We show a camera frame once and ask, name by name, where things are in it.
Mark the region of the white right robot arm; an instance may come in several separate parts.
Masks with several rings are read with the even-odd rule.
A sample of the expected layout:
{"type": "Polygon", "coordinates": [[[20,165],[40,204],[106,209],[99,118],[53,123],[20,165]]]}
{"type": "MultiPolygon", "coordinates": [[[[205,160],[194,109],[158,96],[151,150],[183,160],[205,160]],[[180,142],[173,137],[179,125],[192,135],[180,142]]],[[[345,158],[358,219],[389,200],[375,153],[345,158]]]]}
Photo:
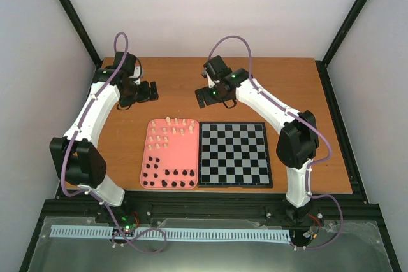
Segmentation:
{"type": "Polygon", "coordinates": [[[241,102],[265,119],[279,135],[276,154],[285,165],[288,188],[286,220],[300,224],[311,209],[312,162],[319,147],[316,119],[310,111],[300,112],[269,93],[249,70],[233,71],[220,56],[203,65],[208,86],[202,88],[211,102],[241,102]]]}

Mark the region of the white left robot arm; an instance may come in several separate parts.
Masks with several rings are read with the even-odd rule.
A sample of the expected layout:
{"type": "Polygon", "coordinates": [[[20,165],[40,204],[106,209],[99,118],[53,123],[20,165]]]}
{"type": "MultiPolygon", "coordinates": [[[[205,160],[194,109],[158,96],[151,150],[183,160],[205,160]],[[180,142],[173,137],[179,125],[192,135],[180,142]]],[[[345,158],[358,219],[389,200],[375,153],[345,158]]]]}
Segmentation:
{"type": "Polygon", "coordinates": [[[52,138],[50,153],[63,191],[67,184],[111,206],[110,215],[127,222],[133,207],[123,201],[125,191],[107,174],[98,151],[98,140],[113,107],[128,110],[135,103],[158,99],[155,82],[142,80],[142,64],[135,55],[116,52],[111,66],[99,68],[92,77],[87,100],[64,136],[52,138]]]}

